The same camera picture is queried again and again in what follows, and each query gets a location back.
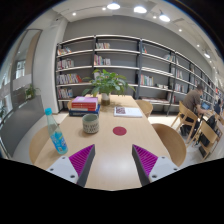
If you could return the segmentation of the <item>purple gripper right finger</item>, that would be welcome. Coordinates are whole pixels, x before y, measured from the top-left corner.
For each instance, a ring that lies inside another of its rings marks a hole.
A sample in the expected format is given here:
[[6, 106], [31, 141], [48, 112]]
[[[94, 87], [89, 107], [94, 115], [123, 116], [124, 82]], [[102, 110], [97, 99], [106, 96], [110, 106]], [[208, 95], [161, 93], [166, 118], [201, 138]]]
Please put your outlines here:
[[137, 145], [132, 145], [132, 156], [142, 186], [148, 185], [179, 170], [167, 157], [158, 157]]

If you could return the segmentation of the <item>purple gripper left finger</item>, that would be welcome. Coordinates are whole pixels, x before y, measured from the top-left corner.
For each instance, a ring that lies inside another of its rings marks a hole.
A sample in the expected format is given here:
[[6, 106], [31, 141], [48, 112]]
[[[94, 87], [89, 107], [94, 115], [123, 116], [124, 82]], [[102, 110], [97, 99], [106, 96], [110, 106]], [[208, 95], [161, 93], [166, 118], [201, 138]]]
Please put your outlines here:
[[67, 181], [84, 187], [95, 156], [95, 145], [90, 145], [71, 155], [61, 156], [47, 171]]

